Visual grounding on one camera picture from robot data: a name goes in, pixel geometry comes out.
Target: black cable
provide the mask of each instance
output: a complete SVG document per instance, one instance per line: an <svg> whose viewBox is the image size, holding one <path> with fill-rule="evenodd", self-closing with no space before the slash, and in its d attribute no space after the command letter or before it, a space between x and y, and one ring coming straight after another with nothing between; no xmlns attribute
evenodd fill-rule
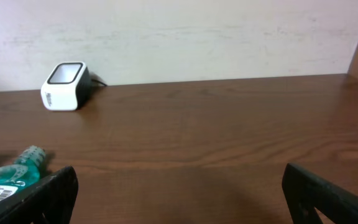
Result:
<svg viewBox="0 0 358 224"><path fill-rule="evenodd" d="M104 82L96 80L96 79L91 79L91 81L95 82L95 83L99 83L100 85L103 85L103 86L107 86L107 84L105 84Z"/></svg>

